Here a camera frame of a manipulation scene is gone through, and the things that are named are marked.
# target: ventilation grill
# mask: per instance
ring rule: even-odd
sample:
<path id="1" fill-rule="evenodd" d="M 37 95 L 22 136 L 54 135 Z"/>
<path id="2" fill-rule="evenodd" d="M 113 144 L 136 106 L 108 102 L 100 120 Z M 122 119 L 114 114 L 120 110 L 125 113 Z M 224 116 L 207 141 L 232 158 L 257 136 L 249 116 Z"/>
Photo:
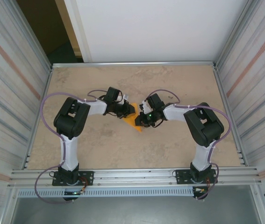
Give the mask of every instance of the ventilation grill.
<path id="1" fill-rule="evenodd" d="M 65 189 L 39 189 L 41 197 L 73 197 L 64 195 Z M 87 188 L 79 197 L 128 197 L 128 196 L 193 196 L 192 187 L 147 188 Z M 34 189 L 22 189 L 18 197 L 36 197 Z"/>

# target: beige table surface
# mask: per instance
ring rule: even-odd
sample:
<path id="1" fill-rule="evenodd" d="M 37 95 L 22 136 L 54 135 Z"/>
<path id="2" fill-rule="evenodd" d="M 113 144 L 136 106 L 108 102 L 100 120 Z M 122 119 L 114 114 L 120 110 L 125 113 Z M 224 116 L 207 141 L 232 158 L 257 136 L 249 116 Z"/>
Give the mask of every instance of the beige table surface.
<path id="1" fill-rule="evenodd" d="M 93 89 L 120 89 L 129 94 L 129 102 L 140 104 L 155 89 L 175 92 L 183 105 L 207 102 L 224 110 L 211 66 L 140 66 L 55 68 L 49 93 L 63 91 L 80 98 Z M 168 93 L 160 92 L 165 102 L 174 102 Z M 52 128 L 65 96 L 53 96 L 44 107 L 44 116 Z M 222 115 L 220 120 L 228 129 Z M 111 115 L 88 117 L 79 136 L 80 168 L 173 168 L 189 167 L 196 143 L 187 124 L 166 121 L 158 128 L 144 128 L 139 133 L 124 121 Z M 45 169 L 60 162 L 59 138 L 40 120 L 28 169 Z M 232 134 L 220 142 L 212 157 L 219 166 L 240 166 Z"/>

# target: yellow plastic piece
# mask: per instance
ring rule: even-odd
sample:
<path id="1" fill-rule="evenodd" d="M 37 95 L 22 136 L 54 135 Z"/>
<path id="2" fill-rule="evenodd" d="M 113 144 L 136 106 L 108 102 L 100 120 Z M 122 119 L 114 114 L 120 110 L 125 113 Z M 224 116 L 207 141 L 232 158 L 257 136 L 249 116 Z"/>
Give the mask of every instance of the yellow plastic piece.
<path id="1" fill-rule="evenodd" d="M 136 126 L 136 123 L 135 123 L 135 119 L 138 116 L 137 104 L 136 103 L 132 103 L 131 105 L 133 105 L 136 113 L 129 115 L 129 117 L 127 117 L 127 118 L 122 118 L 122 120 L 124 120 L 127 124 L 133 126 L 139 132 L 142 132 L 141 127 L 140 126 Z"/>

